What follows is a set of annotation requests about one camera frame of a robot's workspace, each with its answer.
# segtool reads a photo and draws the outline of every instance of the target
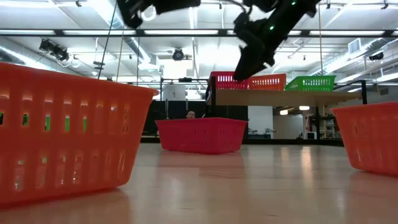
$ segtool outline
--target black wall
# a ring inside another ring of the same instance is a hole
[[[205,114],[204,101],[189,101],[188,110],[194,111],[197,118],[201,118]],[[169,115],[170,119],[185,119],[187,110],[185,101],[169,101]],[[247,106],[217,106],[217,117],[240,119],[247,121],[248,107]],[[155,134],[157,132],[155,120],[165,119],[165,101],[152,101],[149,106],[147,120],[144,127],[145,134]],[[247,138],[248,127],[244,137]]]

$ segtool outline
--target wooden shelf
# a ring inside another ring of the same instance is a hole
[[[323,106],[353,99],[361,93],[333,91],[217,90],[216,104],[225,106]]]

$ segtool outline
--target red plastic basket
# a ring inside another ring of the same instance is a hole
[[[212,72],[210,74],[209,85],[211,77],[216,77],[217,90],[247,90],[249,80],[236,81],[234,80],[235,72]]]
[[[163,149],[201,154],[240,150],[246,123],[226,118],[156,121]]]
[[[398,102],[332,109],[351,165],[398,175]]]
[[[286,85],[286,74],[261,75],[249,78],[250,90],[279,90],[283,91]]]
[[[6,63],[0,71],[0,204],[130,179],[155,90]]]

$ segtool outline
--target wooden floor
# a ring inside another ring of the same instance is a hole
[[[343,148],[243,146],[203,156],[142,144],[130,182],[0,211],[1,224],[398,223],[398,178],[356,171]]]

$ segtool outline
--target green plastic basket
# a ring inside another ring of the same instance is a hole
[[[285,86],[286,91],[333,91],[335,75],[301,76]]]

